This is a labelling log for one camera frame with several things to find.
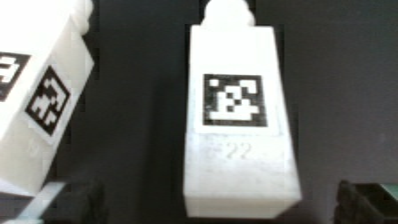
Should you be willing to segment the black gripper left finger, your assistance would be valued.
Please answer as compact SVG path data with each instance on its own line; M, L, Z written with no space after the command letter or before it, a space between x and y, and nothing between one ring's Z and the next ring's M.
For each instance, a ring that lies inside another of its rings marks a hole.
M50 182L18 219L32 224L107 224L103 184L98 181Z

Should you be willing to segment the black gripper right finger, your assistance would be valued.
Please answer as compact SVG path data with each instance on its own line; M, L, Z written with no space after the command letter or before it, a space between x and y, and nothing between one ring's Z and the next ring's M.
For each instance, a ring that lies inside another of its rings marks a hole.
M340 182L334 224L398 224L398 184Z

